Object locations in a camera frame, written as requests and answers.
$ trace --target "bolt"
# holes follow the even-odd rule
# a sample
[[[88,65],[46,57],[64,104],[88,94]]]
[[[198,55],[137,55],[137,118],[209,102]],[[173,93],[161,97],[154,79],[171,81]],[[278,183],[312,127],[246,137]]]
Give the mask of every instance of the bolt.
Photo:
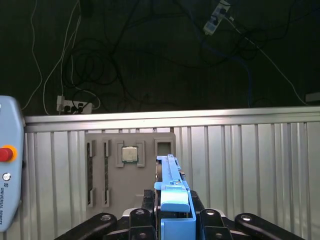
[[[145,239],[147,235],[144,232],[142,232],[139,234],[139,236],[141,239]]]
[[[215,237],[216,237],[217,239],[222,239],[223,236],[222,236],[221,233],[216,233],[216,234],[215,234]]]
[[[141,214],[144,214],[145,211],[143,211],[142,209],[139,209],[135,213],[138,214],[138,215],[141,215]]]
[[[2,179],[5,180],[5,181],[9,181],[11,178],[11,174],[6,172],[2,175]]]
[[[102,217],[101,217],[101,220],[102,221],[109,221],[111,219],[111,216],[110,215],[103,215]]]
[[[212,216],[213,214],[215,214],[215,212],[213,210],[207,210],[205,211],[206,214]]]
[[[244,221],[246,221],[246,222],[249,222],[249,221],[252,220],[252,218],[251,218],[250,216],[248,216],[248,215],[242,215],[242,216],[241,216],[241,219],[244,220]]]

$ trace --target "corrugated metal wall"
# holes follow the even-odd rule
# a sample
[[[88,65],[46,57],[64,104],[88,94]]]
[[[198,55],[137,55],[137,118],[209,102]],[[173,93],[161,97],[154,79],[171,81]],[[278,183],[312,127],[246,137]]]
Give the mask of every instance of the corrugated metal wall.
[[[172,132],[189,185],[229,218],[251,212],[320,239],[320,122],[94,130]],[[51,240],[85,220],[85,131],[25,134],[22,203],[0,240]]]

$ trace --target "power strip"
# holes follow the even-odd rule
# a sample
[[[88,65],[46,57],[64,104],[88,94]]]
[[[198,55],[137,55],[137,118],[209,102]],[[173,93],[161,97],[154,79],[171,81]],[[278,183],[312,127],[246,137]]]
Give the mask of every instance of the power strip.
[[[91,114],[93,104],[85,101],[71,101],[65,100],[64,96],[57,96],[56,110],[62,113],[69,114]]]
[[[210,20],[204,25],[203,31],[206,35],[212,36],[219,27],[221,21],[224,19],[224,16],[220,12],[223,9],[225,12],[228,12],[230,9],[230,4],[225,0],[221,0],[219,2],[218,6],[216,6],[215,10],[211,14]]]

